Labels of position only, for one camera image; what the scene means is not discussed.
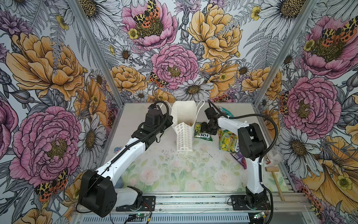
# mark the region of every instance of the black cable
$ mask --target black cable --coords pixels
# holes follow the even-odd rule
[[[120,153],[114,158],[111,160],[111,164],[113,164],[114,162],[116,162],[128,149],[130,149],[132,146],[136,145],[137,143],[141,142],[141,141],[144,141],[146,140],[147,138],[151,137],[153,134],[157,133],[157,131],[159,131],[163,126],[164,124],[166,123],[166,120],[169,118],[169,107],[168,105],[162,101],[162,100],[158,100],[157,102],[154,103],[154,105],[156,105],[157,103],[163,103],[166,107],[166,113],[165,113],[165,118],[163,120],[163,122],[156,128],[154,129],[151,133],[149,133],[147,136],[141,138],[141,139],[138,139],[137,141],[127,145],[123,150],[120,151]]]
[[[108,168],[109,168],[110,166],[111,166],[111,164],[101,173],[101,175],[99,175],[99,176],[97,177],[97,179],[93,182],[93,184],[91,185],[91,187],[89,187],[89,188],[87,189],[87,191],[85,191],[85,193],[78,199],[78,202],[77,202],[77,204],[76,204],[76,212],[82,213],[82,214],[92,212],[92,211],[85,211],[85,212],[78,211],[78,210],[77,210],[77,206],[78,206],[78,204],[81,202],[83,196],[94,186],[94,184],[97,182],[97,180],[102,176],[102,174],[104,174],[104,173],[108,170]]]
[[[110,219],[111,219],[112,224],[114,224],[114,222],[113,222],[113,220],[112,220],[112,217],[111,217],[111,212],[110,212]]]
[[[271,212],[270,212],[270,217],[269,217],[268,221],[266,222],[266,224],[269,224],[271,222],[271,219],[272,219],[272,216],[273,216],[273,213],[274,213],[274,201],[273,201],[272,192],[267,187],[265,187],[265,185],[262,183],[262,166],[261,166],[261,164],[262,164],[263,157],[275,146],[275,143],[276,143],[276,141],[277,141],[277,139],[279,137],[279,130],[277,128],[276,123],[269,116],[262,115],[262,114],[247,114],[247,115],[242,115],[242,116],[237,116],[237,117],[229,117],[227,114],[224,114],[223,112],[221,112],[221,110],[215,104],[213,104],[213,102],[208,100],[208,103],[209,103],[209,105],[213,105],[213,107],[222,116],[227,117],[228,119],[241,119],[241,118],[247,118],[247,117],[252,117],[252,116],[259,116],[259,117],[263,117],[263,118],[267,119],[274,126],[275,137],[272,140],[272,143],[270,144],[270,146],[261,154],[261,156],[258,159],[258,173],[259,173],[260,184],[270,195]]]

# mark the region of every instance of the snack bag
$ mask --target snack bag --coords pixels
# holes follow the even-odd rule
[[[194,137],[196,137],[196,138],[201,138],[201,139],[204,139],[204,140],[207,140],[207,141],[213,141],[213,139],[211,138],[210,134],[200,132],[201,125],[202,125],[201,122],[196,122],[196,123],[195,123],[195,127],[194,127]]]
[[[238,137],[232,132],[221,128],[218,130],[219,148],[228,152],[237,152]]]

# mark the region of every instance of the mounting plate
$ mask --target mounting plate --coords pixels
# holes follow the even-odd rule
[[[124,205],[120,207],[116,207],[116,211],[154,211],[155,209],[155,196],[143,196],[142,203],[146,203],[150,208],[147,206],[141,205],[138,210],[134,210],[130,205]]]
[[[240,210],[247,210],[247,209],[250,209],[250,210],[270,210],[271,209],[271,205],[270,205],[270,202],[268,200],[268,198],[266,197],[266,206],[265,204],[263,203],[260,203],[258,205],[256,205],[256,209],[252,209],[252,208],[248,208],[246,206],[246,199],[245,199],[246,195],[232,195],[231,196],[231,204],[232,204],[232,209],[234,211],[240,211]]]

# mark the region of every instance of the pink rose print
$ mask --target pink rose print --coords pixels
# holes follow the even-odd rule
[[[59,106],[25,118],[14,134],[16,157],[9,167],[10,177],[37,186],[56,179],[66,168],[71,175],[79,164],[81,129],[78,119]]]
[[[317,76],[334,79],[351,70],[358,63],[358,35],[343,42],[338,40],[329,47],[322,45],[322,31],[324,29],[342,28],[349,20],[341,22],[341,18],[334,20],[334,16],[322,17],[306,36],[303,57],[300,59],[302,68]]]
[[[198,61],[195,54],[184,47],[172,44],[164,46],[159,54],[152,56],[153,72],[161,80],[169,83],[168,89],[177,89],[178,85],[198,75]]]
[[[176,28],[178,26],[176,16],[171,16],[165,4],[162,6],[158,0],[155,2],[156,6],[160,9],[160,15],[159,19],[152,22],[153,24],[149,28],[137,26],[137,23],[133,19],[139,14],[144,14],[144,11],[147,10],[147,1],[145,1],[144,6],[138,5],[135,8],[131,5],[130,8],[123,7],[122,9],[122,23],[124,24],[122,29],[129,34],[129,38],[142,51],[161,48],[175,40]]]
[[[287,107],[289,113],[284,115],[286,127],[300,129],[313,140],[332,130],[342,110],[333,83],[323,77],[299,78],[289,91]]]
[[[16,112],[5,100],[0,99],[0,159],[8,151],[11,142],[11,132],[18,125]]]

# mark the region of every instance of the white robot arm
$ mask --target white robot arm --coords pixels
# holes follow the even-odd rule
[[[259,154],[266,149],[266,143],[259,126],[221,118],[221,115],[215,113],[213,107],[206,109],[205,113],[210,120],[205,126],[207,133],[216,134],[218,128],[223,128],[238,135],[241,152],[247,158],[247,172],[250,177],[246,189],[247,199],[249,200],[248,205],[254,206],[260,200],[264,198],[266,200],[266,192],[259,179],[258,164]],[[153,130],[156,130],[158,124],[163,122],[166,124],[162,125],[161,129],[158,129],[152,136],[147,136]],[[156,134],[163,132],[171,124],[171,116],[165,120],[160,110],[155,106],[150,106],[143,128],[141,128],[141,125],[134,132],[126,148],[122,149],[96,171],[88,170],[83,174],[80,188],[80,204],[101,217],[108,215],[114,207],[131,205],[133,210],[138,209],[142,203],[142,192],[140,190],[132,186],[114,189],[114,186],[130,164],[154,142]]]

